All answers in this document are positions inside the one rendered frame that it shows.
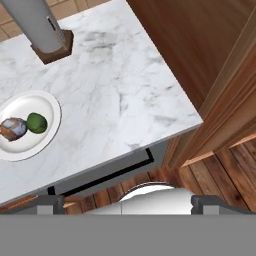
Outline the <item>brown bread roll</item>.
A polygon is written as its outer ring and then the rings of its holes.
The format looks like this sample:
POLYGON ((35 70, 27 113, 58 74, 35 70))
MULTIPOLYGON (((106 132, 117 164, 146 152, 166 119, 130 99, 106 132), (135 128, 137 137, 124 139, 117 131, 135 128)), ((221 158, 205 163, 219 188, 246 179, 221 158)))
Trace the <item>brown bread roll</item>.
POLYGON ((0 135, 9 142, 20 139, 26 132, 26 121, 21 118, 10 117, 0 124, 0 135))

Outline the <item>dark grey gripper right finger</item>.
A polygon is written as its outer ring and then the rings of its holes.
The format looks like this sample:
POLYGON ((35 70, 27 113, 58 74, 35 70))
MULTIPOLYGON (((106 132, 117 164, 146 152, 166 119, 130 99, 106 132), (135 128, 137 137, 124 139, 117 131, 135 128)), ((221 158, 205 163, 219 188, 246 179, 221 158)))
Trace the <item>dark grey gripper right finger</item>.
POLYGON ((193 195, 191 204, 192 215, 253 215, 252 211, 231 206, 215 195, 193 195))

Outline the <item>wooden tall cabinet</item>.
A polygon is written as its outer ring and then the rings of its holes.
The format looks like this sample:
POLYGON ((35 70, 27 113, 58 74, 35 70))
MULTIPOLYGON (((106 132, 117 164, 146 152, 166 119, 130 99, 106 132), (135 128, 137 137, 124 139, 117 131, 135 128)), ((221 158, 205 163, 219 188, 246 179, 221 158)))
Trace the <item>wooden tall cabinet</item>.
POLYGON ((256 134, 256 0, 127 0, 203 119, 172 139, 172 169, 256 134))

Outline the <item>grey drawer front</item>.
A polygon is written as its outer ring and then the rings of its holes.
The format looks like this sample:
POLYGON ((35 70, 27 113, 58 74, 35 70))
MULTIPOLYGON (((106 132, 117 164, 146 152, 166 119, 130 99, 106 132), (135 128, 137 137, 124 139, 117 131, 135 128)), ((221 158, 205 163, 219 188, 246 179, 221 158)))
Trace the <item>grey drawer front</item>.
MULTIPOLYGON (((136 176, 137 174, 150 171, 150 170, 154 169, 155 167, 159 167, 163 162, 163 158, 164 158, 164 155, 165 155, 165 152, 167 149, 167 145, 168 145, 168 141, 162 141, 162 142, 157 142, 157 143, 152 144, 147 147, 150 149, 150 151, 153 154, 153 157, 154 157, 153 163, 151 163, 147 166, 135 169, 129 173, 118 176, 109 181, 103 182, 101 184, 98 184, 96 186, 93 186, 91 188, 83 190, 83 191, 73 194, 71 196, 86 197, 88 195, 98 192, 99 190, 106 189, 106 188, 116 185, 117 183, 120 183, 124 180, 130 179, 133 176, 136 176)), ((125 156, 118 158, 117 160, 112 160, 112 161, 106 162, 104 164, 98 165, 97 167, 90 168, 88 170, 84 170, 83 172, 80 172, 79 174, 75 174, 75 175, 71 176, 70 178, 65 178, 64 180, 57 182, 57 183, 53 184, 52 186, 49 186, 47 188, 47 194, 48 195, 62 194, 63 192, 69 191, 73 188, 76 188, 83 184, 89 183, 91 181, 99 179, 108 174, 114 173, 120 169, 123 169, 130 165, 133 165, 135 163, 141 162, 148 158, 145 149, 146 148, 137 149, 132 153, 129 153, 125 156)))

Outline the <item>white round plate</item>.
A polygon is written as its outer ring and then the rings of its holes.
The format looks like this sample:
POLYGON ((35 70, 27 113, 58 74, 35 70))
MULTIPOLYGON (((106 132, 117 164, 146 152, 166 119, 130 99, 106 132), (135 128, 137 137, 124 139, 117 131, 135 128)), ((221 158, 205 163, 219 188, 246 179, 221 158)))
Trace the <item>white round plate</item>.
POLYGON ((28 131, 13 142, 0 135, 0 160, 15 162, 28 159, 52 141, 60 126, 61 107, 57 99, 48 92, 29 90, 11 97, 0 106, 0 123, 10 117, 26 120, 32 112, 46 119, 46 131, 42 134, 28 131))

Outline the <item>white round object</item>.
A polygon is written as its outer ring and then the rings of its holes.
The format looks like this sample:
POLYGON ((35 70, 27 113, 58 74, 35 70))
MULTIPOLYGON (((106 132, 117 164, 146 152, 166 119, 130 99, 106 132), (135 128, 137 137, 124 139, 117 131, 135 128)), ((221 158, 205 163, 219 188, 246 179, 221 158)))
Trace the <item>white round object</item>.
POLYGON ((86 212, 86 215, 190 215, 193 193, 161 182, 130 189, 118 202, 86 212))

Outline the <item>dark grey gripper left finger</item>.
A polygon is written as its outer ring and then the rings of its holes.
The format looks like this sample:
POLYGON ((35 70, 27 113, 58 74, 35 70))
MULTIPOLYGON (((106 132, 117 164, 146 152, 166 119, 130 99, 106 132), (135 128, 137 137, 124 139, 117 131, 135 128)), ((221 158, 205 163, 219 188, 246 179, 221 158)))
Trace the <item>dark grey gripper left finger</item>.
POLYGON ((4 212, 5 215, 63 215, 64 197, 40 195, 33 201, 15 206, 4 212))

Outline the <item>grey cylinder on wooden base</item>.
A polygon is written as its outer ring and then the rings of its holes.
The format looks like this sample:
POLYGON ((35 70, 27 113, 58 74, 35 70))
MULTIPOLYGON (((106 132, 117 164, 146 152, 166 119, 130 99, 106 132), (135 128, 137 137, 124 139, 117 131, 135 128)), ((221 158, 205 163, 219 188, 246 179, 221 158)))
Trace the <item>grey cylinder on wooden base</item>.
POLYGON ((46 0, 0 0, 45 64, 72 53, 74 34, 61 29, 46 0))

